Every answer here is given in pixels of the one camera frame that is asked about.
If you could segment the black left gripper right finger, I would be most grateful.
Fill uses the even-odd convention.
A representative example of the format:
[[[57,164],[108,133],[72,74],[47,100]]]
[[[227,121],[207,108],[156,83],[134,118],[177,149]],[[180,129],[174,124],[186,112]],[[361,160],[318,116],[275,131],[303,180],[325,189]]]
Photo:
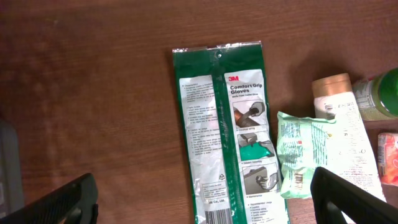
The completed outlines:
[[[323,167],[310,185],[317,224],[397,224],[397,209]]]

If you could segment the green glove package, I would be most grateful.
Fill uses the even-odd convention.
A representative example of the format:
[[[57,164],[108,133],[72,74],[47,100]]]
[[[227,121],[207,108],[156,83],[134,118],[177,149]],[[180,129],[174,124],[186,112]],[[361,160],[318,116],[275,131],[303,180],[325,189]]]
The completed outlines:
[[[288,224],[261,43],[172,57],[195,222]]]

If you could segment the white cream tube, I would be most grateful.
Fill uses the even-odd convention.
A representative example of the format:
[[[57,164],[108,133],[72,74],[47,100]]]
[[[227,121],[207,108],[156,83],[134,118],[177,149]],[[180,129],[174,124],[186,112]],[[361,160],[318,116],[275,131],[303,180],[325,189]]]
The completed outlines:
[[[315,80],[312,91],[316,117],[336,120],[338,142],[332,152],[337,158],[330,170],[385,201],[374,152],[349,75],[342,73]]]

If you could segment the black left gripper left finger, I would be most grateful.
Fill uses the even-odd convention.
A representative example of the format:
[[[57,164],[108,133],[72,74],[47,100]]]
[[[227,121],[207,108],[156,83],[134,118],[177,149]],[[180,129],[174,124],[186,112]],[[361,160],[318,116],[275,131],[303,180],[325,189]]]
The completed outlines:
[[[5,216],[1,224],[96,224],[98,189],[86,173],[42,198]]]

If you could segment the green lid jar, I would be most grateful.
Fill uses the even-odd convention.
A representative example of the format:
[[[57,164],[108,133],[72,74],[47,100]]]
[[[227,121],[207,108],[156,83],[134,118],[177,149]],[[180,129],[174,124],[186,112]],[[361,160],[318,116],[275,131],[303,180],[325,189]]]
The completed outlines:
[[[397,119],[397,69],[353,85],[362,119],[382,121]]]

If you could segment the light green wipes pack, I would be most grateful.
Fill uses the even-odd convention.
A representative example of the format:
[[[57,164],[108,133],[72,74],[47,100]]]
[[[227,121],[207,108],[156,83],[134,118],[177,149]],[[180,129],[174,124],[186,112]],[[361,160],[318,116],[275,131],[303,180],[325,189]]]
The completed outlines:
[[[283,198],[311,197],[310,184],[317,167],[332,168],[338,154],[335,119],[298,118],[278,112],[277,156],[283,176]]]

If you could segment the orange snack packet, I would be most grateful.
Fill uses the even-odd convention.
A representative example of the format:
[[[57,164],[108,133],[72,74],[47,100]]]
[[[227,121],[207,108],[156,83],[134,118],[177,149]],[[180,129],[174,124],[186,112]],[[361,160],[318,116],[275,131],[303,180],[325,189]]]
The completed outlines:
[[[397,133],[378,135],[377,166],[381,183],[397,186]]]

